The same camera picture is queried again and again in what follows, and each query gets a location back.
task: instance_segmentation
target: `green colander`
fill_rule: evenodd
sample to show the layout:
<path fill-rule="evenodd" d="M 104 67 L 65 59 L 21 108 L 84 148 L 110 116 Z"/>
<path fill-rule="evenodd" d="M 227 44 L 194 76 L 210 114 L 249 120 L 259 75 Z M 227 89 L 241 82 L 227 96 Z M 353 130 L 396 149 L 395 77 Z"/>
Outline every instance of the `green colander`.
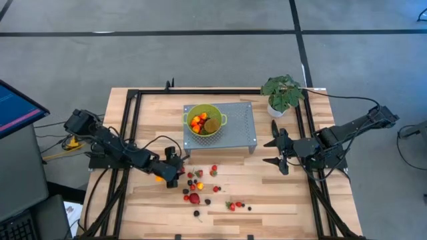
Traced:
<path fill-rule="evenodd" d="M 191 108 L 191 110 L 188 113 L 184 113 L 182 115 L 182 123 L 187 125 L 189 131 L 191 131 L 193 134 L 197 136 L 210 137 L 215 134 L 215 133 L 211 133 L 208 135 L 200 135 L 198 133 L 193 132 L 193 129 L 191 129 L 191 120 L 193 120 L 195 116 L 198 116 L 202 113 L 207 113 L 207 117 L 211 119 L 217 119 L 218 123 L 221 123 L 220 128 L 215 133 L 217 133 L 221 129 L 221 126 L 224 126 L 225 124 L 227 124 L 227 115 L 221 114 L 220 110 L 217 107 L 210 104 L 196 105 L 193 108 Z"/>

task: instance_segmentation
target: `computer monitor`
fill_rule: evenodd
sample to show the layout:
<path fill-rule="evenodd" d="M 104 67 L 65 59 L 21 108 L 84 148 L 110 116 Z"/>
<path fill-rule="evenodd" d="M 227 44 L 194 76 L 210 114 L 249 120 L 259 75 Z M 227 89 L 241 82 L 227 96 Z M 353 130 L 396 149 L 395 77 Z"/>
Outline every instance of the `computer monitor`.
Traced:
<path fill-rule="evenodd" d="M 49 110 L 0 79 L 0 139 L 49 114 Z"/>

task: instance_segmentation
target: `green leaves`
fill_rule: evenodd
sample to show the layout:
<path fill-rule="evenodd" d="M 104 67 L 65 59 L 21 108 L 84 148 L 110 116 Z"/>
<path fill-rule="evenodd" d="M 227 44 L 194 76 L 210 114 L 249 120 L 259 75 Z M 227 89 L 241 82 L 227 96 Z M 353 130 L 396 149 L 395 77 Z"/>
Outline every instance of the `green leaves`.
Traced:
<path fill-rule="evenodd" d="M 277 111 L 284 112 L 292 107 L 297 107 L 300 99 L 304 99 L 299 83 L 291 76 L 270 77 L 261 87 L 261 95 L 269 95 L 268 103 Z"/>

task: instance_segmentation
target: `floor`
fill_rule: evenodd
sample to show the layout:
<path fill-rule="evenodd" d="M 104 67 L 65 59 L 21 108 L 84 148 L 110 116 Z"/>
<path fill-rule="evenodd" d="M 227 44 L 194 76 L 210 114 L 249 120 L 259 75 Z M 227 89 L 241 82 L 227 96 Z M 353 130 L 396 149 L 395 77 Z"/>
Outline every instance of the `floor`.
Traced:
<path fill-rule="evenodd" d="M 142 31 L 292 31 L 293 2 L 303 30 L 299 42 L 294 34 L 141 36 Z M 423 239 L 427 234 L 422 198 L 427 193 L 427 172 L 403 163 L 396 148 L 401 126 L 427 120 L 427 32 L 381 31 L 427 29 L 427 22 L 415 21 L 427 7 L 425 2 L 0 0 L 0 8 L 4 4 L 0 79 L 52 112 L 37 125 L 63 121 L 75 108 L 101 114 L 111 87 L 161 87 L 172 77 L 180 87 L 249 87 L 288 73 L 303 85 L 326 87 L 330 94 L 376 99 L 400 120 L 392 129 L 360 136 L 349 152 L 362 229 L 370 239 Z M 310 34 L 307 30 L 360 31 Z M 101 31 L 129 31 L 133 36 L 91 37 L 91 32 Z M 32 32 L 55 34 L 32 37 Z M 84 34 L 67 37 L 71 32 Z M 300 58 L 304 49 L 307 61 Z M 331 99 L 331 104 L 337 124 L 372 107 L 343 99 Z M 57 125 L 37 129 L 37 134 L 65 133 Z M 40 138 L 39 144 L 43 149 L 56 141 Z M 401 147 L 409 162 L 427 167 L 425 143 L 419 136 L 402 141 Z M 45 170 L 48 180 L 72 187 L 85 185 L 89 177 L 83 156 L 54 160 Z"/>

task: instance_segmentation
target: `wooden tabletop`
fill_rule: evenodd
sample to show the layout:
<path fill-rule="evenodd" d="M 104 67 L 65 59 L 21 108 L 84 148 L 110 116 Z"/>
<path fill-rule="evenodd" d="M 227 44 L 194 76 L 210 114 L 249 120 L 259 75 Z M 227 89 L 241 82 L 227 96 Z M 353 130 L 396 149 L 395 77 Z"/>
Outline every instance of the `wooden tabletop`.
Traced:
<path fill-rule="evenodd" d="M 104 125 L 120 128 L 127 88 L 113 88 L 109 97 Z M 327 97 L 310 94 L 310 104 L 316 130 L 334 124 L 332 110 Z M 130 116 L 133 115 L 133 100 Z M 186 161 L 185 169 L 202 169 L 205 173 L 199 179 L 205 188 L 196 191 L 201 197 L 200 205 L 183 200 L 183 188 L 187 188 L 186 176 L 179 180 L 179 187 L 167 189 L 165 182 L 155 181 L 154 175 L 147 175 L 132 169 L 127 186 L 120 239 L 173 239 L 181 234 L 183 239 L 224 238 L 247 239 L 316 239 L 312 202 L 307 177 L 301 167 L 289 166 L 289 175 L 282 175 L 274 165 L 265 163 L 263 158 L 277 157 L 276 148 L 265 148 L 264 143 L 272 140 L 271 121 L 267 113 L 267 97 L 259 95 L 144 95 L 142 97 L 136 143 L 144 146 L 158 135 L 175 139 L 182 147 L 183 105 L 200 103 L 231 103 L 251 101 L 258 146 L 250 155 L 248 148 L 193 150 Z M 309 135 L 304 104 L 300 104 L 306 135 Z M 127 136 L 132 117 L 129 118 Z M 289 109 L 283 117 L 276 119 L 278 127 L 285 127 L 292 139 L 299 139 L 295 109 Z M 172 146 L 167 139 L 159 139 L 149 149 L 164 157 L 164 148 Z M 218 176 L 209 176 L 209 168 L 218 165 Z M 102 170 L 91 173 L 84 209 L 93 185 Z M 89 209 L 89 223 L 92 223 L 105 206 L 111 170 L 99 182 Z M 348 179 L 335 171 L 327 180 L 332 206 L 357 234 L 362 234 L 352 190 Z M 212 188 L 221 186 L 222 191 L 214 193 Z M 206 205 L 204 199 L 210 199 Z M 226 201 L 241 201 L 246 208 L 231 212 Z M 199 219 L 193 212 L 200 212 Z M 328 234 L 326 212 L 321 207 L 325 234 Z M 112 234 L 115 209 L 109 221 L 108 233 Z"/>

